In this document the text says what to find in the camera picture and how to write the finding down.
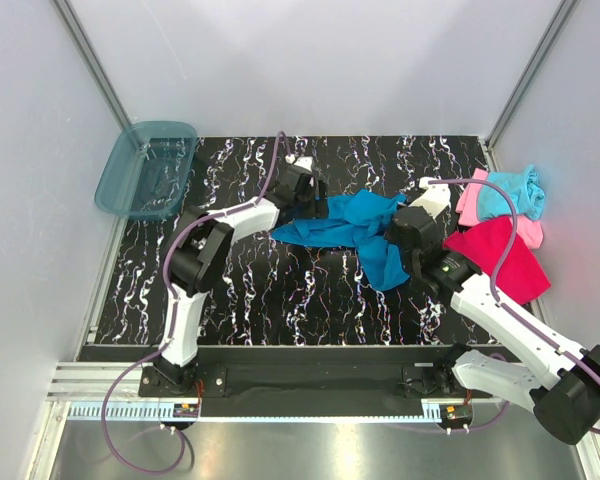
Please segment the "teal plastic bin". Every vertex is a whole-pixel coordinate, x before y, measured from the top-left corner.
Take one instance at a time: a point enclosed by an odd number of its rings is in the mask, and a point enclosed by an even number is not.
[[[142,122],[120,134],[95,194],[105,212],[134,220],[178,213],[198,136],[181,122]]]

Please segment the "light blue cloth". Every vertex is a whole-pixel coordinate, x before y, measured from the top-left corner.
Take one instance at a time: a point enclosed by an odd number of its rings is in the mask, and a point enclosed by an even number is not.
[[[400,251],[382,236],[404,195],[385,198],[367,190],[328,198],[329,218],[296,219],[277,228],[275,240],[305,247],[355,247],[369,283],[384,291],[406,282]]]
[[[538,220],[544,210],[544,191],[538,186],[538,172],[529,165],[522,173],[490,173],[487,180],[495,183],[511,197],[516,211],[531,220]],[[511,215],[511,209],[502,195],[483,185],[478,194],[478,220]]]

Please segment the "gray wall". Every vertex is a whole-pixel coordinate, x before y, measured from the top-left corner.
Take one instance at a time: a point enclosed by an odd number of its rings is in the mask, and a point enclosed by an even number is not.
[[[600,0],[577,6],[496,157],[503,170],[535,163],[546,189],[538,256],[551,324],[600,343]]]
[[[489,133],[559,0],[72,0],[134,121]]]
[[[112,218],[93,193],[119,130],[49,0],[0,0],[0,479],[18,478],[77,345]]]

